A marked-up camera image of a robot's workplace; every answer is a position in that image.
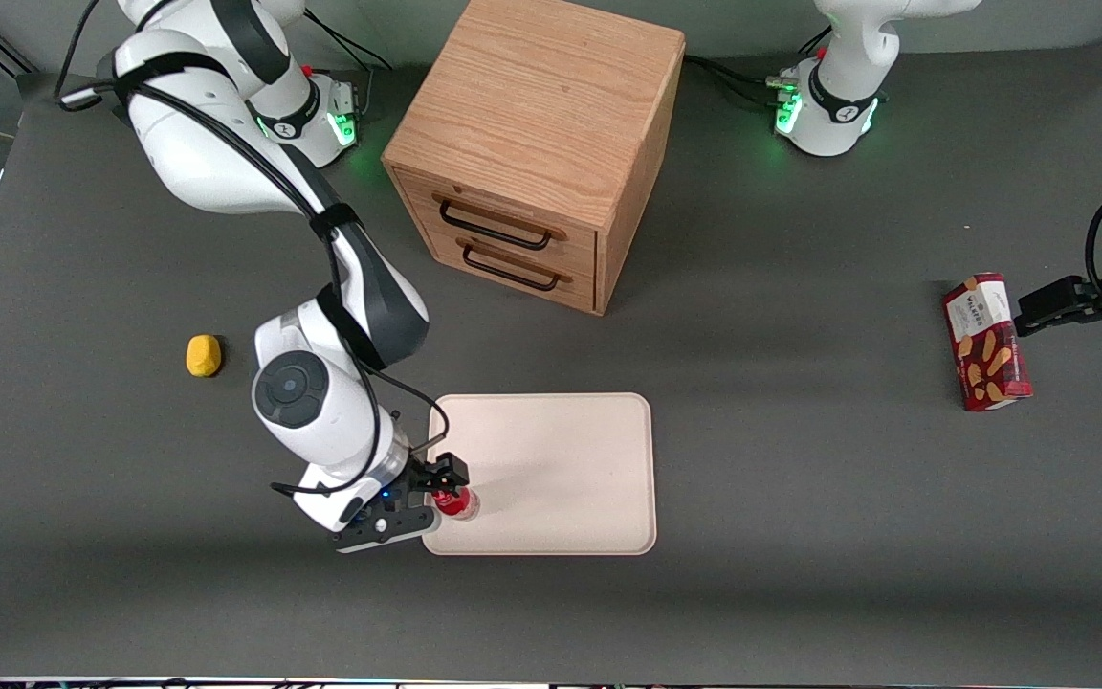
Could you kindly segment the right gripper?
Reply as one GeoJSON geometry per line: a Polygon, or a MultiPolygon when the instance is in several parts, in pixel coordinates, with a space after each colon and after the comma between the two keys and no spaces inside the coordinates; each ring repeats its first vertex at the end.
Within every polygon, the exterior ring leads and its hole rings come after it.
{"type": "Polygon", "coordinates": [[[300,485],[322,492],[298,494],[298,509],[332,535],[429,535],[440,527],[431,496],[469,484],[467,463],[455,454],[410,457],[387,484],[366,476],[349,487],[310,466],[300,485]]]}

